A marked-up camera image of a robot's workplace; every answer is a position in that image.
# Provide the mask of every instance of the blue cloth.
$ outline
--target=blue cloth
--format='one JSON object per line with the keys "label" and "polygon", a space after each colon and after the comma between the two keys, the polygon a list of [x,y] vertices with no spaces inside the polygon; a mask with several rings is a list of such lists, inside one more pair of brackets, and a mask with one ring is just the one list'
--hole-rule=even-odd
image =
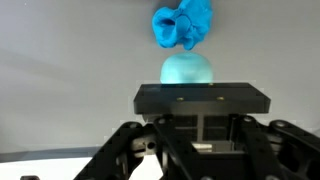
{"label": "blue cloth", "polygon": [[170,56],[162,65],[163,84],[212,83],[213,70],[207,58],[192,52]]}
{"label": "blue cloth", "polygon": [[161,47],[183,44],[184,49],[191,50],[210,30],[212,16],[210,0],[182,0],[178,9],[159,9],[152,27]]}

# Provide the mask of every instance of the black metal plate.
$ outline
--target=black metal plate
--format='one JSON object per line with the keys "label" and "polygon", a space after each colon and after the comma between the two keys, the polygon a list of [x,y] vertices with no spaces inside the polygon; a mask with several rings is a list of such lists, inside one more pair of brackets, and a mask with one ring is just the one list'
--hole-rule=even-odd
{"label": "black metal plate", "polygon": [[248,83],[143,84],[136,114],[268,113],[270,99]]}

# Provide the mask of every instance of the black robotic mechanism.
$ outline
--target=black robotic mechanism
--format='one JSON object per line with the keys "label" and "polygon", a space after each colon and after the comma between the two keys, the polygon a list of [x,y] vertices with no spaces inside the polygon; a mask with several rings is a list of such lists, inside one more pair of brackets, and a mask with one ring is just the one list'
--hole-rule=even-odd
{"label": "black robotic mechanism", "polygon": [[146,84],[135,113],[75,180],[125,180],[155,154],[162,180],[320,180],[320,139],[284,120],[262,125],[270,99],[247,83]]}

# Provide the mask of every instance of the light blue ball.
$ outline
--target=light blue ball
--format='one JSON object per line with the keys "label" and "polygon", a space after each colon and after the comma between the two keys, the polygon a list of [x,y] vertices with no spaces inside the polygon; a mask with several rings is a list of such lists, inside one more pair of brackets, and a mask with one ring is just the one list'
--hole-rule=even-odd
{"label": "light blue ball", "polygon": [[207,58],[192,52],[170,56],[162,65],[163,84],[212,83],[213,70]]}

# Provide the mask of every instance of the gray wall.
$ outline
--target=gray wall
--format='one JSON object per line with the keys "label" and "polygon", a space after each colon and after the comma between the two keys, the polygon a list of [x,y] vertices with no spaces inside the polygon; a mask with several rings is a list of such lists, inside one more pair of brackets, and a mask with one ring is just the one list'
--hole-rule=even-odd
{"label": "gray wall", "polygon": [[[102,144],[132,100],[159,82],[151,30],[160,0],[0,0],[0,152]],[[272,98],[267,123],[320,128],[320,1],[215,0],[213,29],[194,51],[218,82]]]}

